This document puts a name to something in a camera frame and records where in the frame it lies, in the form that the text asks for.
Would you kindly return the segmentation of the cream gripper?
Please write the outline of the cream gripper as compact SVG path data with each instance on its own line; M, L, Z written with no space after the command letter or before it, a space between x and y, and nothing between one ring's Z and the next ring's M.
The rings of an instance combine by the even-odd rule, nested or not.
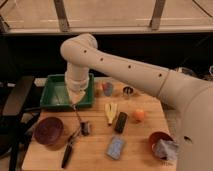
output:
M85 96L84 91L74 92L72 90L68 91L69 99L72 104L79 103Z

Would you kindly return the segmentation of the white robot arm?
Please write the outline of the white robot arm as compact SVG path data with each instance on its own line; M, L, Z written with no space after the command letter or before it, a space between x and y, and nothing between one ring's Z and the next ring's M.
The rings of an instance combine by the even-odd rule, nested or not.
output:
M93 69L158 98L181 115L176 171L213 171L213 81L107 54L97 46L91 34L61 44L68 89L86 89L88 71Z

